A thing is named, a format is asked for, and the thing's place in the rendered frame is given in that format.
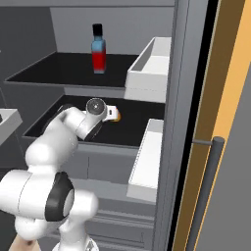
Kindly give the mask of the grey fridge door bin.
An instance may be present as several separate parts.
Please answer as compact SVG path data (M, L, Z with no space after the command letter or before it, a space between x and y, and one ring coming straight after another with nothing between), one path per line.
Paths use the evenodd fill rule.
M23 120L17 109L0 109L0 146L22 124Z

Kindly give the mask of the grey fridge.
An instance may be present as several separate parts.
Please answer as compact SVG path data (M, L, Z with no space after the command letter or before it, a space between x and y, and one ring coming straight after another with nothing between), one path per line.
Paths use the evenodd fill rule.
M107 54L138 56L153 37L169 37L173 0L0 0L0 108L17 109L22 124L0 146L0 176L25 167L36 138L24 133L63 95L121 98L124 88L8 84L5 80L55 53L91 54L93 24L103 26ZM74 184L126 196L138 147L81 142L63 166ZM95 240L101 251L150 251Z

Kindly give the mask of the black fridge shelf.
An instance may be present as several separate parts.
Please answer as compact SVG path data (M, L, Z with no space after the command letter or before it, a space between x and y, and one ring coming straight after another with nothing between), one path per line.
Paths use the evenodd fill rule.
M88 100L89 97L85 96L63 95L24 133L24 137L37 138L46 123L61 106L72 104L84 110ZM148 121L150 119L162 120L164 118L165 105L162 103L121 98L104 98L104 101L108 105L115 105L122 117L117 123L104 123L98 134L92 139L92 143L94 144L138 147Z
M96 74L92 68L91 54L55 52L9 76L5 82L40 86L124 88L127 70L136 58L136 55L107 54L105 73Z

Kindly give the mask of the white fridge door bin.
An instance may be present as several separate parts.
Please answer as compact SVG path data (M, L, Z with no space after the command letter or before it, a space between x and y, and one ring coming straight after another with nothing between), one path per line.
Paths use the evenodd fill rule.
M153 37L127 70L125 99L156 103L166 102L170 37Z
M127 197L156 202L163 124L163 120L148 121L128 179Z

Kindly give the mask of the red and blue liquor bottle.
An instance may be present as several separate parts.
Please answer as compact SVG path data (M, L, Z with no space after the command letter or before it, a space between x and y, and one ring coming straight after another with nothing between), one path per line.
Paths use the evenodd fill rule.
M103 74L106 71L106 41L103 38L103 26L93 24L93 41L91 43L92 67L96 74Z

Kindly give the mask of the grey fridge drawer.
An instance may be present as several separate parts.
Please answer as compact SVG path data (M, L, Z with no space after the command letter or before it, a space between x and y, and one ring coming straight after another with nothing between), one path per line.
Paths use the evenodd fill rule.
M87 232L98 241L150 250L155 204L127 198L123 194L96 192L97 215L86 223Z

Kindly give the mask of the orange and brown cabinet panel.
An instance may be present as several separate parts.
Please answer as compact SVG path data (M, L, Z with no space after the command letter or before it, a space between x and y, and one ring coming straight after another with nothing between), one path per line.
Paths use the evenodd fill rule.
M216 181L205 187L210 141L220 136L228 139L245 75L251 61L251 0L219 0L213 26L206 72L203 78L193 143L182 189L174 243L170 251L186 251L195 219L199 197L211 199Z

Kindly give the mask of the grey cupboard door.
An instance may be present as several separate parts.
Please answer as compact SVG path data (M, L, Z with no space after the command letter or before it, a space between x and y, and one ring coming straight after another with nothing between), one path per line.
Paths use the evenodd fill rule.
M196 251L251 251L251 63Z

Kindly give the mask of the brown potato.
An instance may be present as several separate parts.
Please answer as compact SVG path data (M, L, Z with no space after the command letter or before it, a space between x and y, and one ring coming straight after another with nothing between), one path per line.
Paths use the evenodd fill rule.
M8 251L41 251L37 240L27 241L17 235Z

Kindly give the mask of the grey fridge door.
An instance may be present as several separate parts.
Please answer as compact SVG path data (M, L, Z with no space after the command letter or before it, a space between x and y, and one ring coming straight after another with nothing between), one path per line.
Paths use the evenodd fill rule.
M168 251L183 153L188 133L203 34L215 20L219 0L176 0L151 251Z

